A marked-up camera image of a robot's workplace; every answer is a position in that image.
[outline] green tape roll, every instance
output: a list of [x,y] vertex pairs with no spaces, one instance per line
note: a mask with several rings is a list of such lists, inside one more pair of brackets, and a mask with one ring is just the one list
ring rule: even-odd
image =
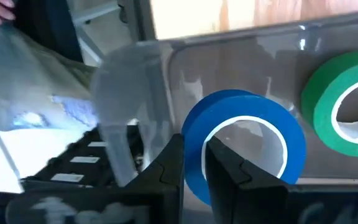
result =
[[358,122],[338,123],[343,99],[358,88],[358,51],[334,57],[320,66],[301,95],[301,111],[331,149],[358,157]]

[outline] tape core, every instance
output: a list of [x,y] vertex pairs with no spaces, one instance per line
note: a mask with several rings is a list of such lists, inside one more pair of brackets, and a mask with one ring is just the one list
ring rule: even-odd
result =
[[269,172],[277,178],[281,178],[284,170],[287,166],[288,150],[287,144],[284,140],[281,132],[268,121],[255,117],[255,116],[236,116],[223,121],[217,125],[206,137],[203,143],[201,151],[201,167],[204,178],[206,179],[205,173],[205,147],[206,143],[222,128],[234,124],[237,121],[255,121],[259,124],[262,130],[263,146],[260,159],[252,161],[255,165],[261,169]]
[[342,123],[337,121],[337,114],[339,107],[341,106],[345,97],[347,97],[352,91],[358,88],[358,82],[350,86],[344,91],[339,98],[336,100],[333,112],[331,113],[331,124],[335,132],[343,139],[349,142],[358,144],[358,121],[353,123]]

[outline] wooden surface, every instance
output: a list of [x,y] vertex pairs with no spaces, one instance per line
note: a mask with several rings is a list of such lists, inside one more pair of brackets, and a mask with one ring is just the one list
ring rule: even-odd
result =
[[358,0],[151,0],[158,39],[346,14]]

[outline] tape roll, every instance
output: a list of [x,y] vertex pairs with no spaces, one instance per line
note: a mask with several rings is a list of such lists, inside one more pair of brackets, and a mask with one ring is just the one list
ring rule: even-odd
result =
[[336,120],[344,98],[358,88],[358,51],[334,57],[320,66],[301,95],[301,111],[327,147],[358,157],[358,122]]
[[181,131],[185,138],[186,183],[208,205],[209,190],[202,166],[203,147],[221,128],[242,120],[260,124],[264,146],[259,163],[276,164],[282,161],[275,170],[274,167],[259,167],[270,169],[270,173],[275,172],[274,175],[290,184],[298,180],[303,170],[306,159],[305,137],[296,119],[285,108],[244,90],[217,91],[194,106]]

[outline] transparent lid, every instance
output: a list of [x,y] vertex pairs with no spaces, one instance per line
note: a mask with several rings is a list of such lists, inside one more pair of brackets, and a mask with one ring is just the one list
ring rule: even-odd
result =
[[[358,50],[358,14],[141,42],[112,52],[97,71],[92,90],[117,181],[126,185],[135,176],[126,141],[128,122],[139,122],[147,166],[172,134],[180,133],[197,102],[225,89],[265,96],[298,120],[308,149],[302,177],[358,179],[358,157],[325,146],[300,113],[301,91],[311,74],[328,59],[353,50]],[[338,120],[358,119],[358,91],[343,108]],[[244,137],[249,126],[232,125],[217,136],[241,149],[249,141]]]

